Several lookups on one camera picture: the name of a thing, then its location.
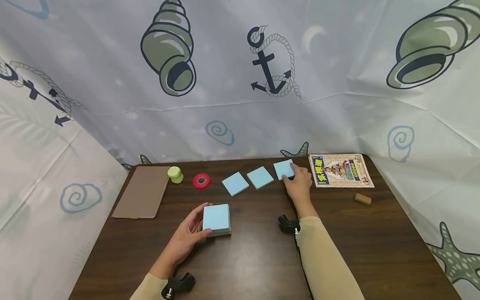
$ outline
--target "green starfish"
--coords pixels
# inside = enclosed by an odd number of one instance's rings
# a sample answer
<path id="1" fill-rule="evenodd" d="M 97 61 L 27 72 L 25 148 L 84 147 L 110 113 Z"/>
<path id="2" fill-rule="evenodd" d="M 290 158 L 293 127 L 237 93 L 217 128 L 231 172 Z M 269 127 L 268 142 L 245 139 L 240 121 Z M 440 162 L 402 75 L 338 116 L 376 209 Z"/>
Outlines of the green starfish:
<path id="1" fill-rule="evenodd" d="M 151 164 L 150 160 L 143 154 L 140 154 L 140 161 L 142 162 L 143 165 Z M 122 164 L 122 166 L 128 171 L 130 171 L 133 168 L 133 166 L 129 164 Z"/>
<path id="2" fill-rule="evenodd" d="M 297 154 L 292 154 L 286 150 L 280 150 L 280 153 L 285 157 L 302 157 L 308 156 L 308 142 L 304 142 Z"/>
<path id="3" fill-rule="evenodd" d="M 456 283 L 464 279 L 480 291 L 480 254 L 460 251 L 452 241 L 450 232 L 444 222 L 440 223 L 442 246 L 427 243 L 428 249 L 445 264 L 445 273 L 450 282 Z"/>

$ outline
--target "green shell illustration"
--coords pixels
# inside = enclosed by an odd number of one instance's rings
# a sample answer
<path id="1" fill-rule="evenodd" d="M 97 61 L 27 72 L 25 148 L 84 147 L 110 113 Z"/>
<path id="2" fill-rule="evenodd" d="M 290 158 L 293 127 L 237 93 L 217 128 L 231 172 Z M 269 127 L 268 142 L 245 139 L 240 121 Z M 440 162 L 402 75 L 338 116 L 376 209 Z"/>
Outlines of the green shell illustration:
<path id="1" fill-rule="evenodd" d="M 162 3 L 141 41 L 142 54 L 171 96 L 183 96 L 195 86 L 197 77 L 191 61 L 193 38 L 190 22 L 179 0 Z"/>
<path id="2" fill-rule="evenodd" d="M 410 26 L 396 47 L 386 83 L 411 89 L 434 80 L 480 36 L 480 0 L 456 0 Z"/>

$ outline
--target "striped eraser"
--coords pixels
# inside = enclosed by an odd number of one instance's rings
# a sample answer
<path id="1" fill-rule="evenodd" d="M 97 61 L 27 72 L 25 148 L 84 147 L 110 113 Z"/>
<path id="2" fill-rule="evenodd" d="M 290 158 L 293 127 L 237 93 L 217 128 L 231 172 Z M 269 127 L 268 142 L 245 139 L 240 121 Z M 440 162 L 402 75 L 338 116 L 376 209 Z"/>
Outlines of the striped eraser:
<path id="1" fill-rule="evenodd" d="M 362 194 L 357 194 L 354 200 L 357 200 L 358 202 L 362 202 L 363 204 L 367 204 L 367 205 L 370 205 L 372 203 L 371 198 L 364 196 Z"/>

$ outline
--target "hand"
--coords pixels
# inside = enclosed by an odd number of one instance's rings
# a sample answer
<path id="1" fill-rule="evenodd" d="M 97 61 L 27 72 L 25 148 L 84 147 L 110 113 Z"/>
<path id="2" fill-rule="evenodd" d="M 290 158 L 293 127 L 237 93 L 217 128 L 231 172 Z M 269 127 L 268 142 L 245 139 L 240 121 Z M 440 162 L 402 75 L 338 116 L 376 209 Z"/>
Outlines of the hand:
<path id="1" fill-rule="evenodd" d="M 288 195 L 290 198 L 292 198 L 294 204 L 298 202 L 310 201 L 312 175 L 308 172 L 307 168 L 300 168 L 294 163 L 291 163 L 290 166 L 295 172 L 295 178 L 290 180 L 287 176 L 282 176 Z"/>
<path id="2" fill-rule="evenodd" d="M 150 273 L 161 279 L 168 279 L 177 265 L 181 264 L 192 252 L 200 240 L 212 233 L 211 229 L 202 230 L 204 224 L 204 207 L 213 205 L 205 202 L 198 206 L 183 220 L 160 257 L 150 269 Z"/>

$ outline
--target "glue stick cap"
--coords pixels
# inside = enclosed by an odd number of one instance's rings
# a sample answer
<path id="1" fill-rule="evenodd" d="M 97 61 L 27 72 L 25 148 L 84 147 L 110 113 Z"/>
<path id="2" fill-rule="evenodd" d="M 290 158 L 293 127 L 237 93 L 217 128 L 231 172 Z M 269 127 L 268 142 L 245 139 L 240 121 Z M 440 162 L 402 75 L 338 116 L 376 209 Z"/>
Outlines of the glue stick cap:
<path id="1" fill-rule="evenodd" d="M 178 174 L 180 174 L 180 168 L 179 167 L 170 167 L 170 169 L 168 169 L 167 174 L 168 174 L 168 177 L 175 177 Z"/>

